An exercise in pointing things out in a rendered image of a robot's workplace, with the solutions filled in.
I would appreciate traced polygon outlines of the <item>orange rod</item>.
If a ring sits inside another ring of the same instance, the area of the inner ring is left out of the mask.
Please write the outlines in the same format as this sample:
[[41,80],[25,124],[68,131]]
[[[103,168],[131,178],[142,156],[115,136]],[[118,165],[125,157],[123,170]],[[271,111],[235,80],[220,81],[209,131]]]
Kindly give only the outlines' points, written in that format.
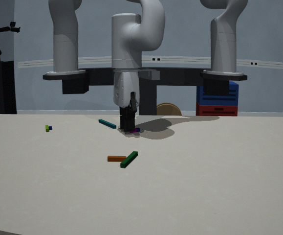
[[108,156],[108,162],[122,162],[126,156]]

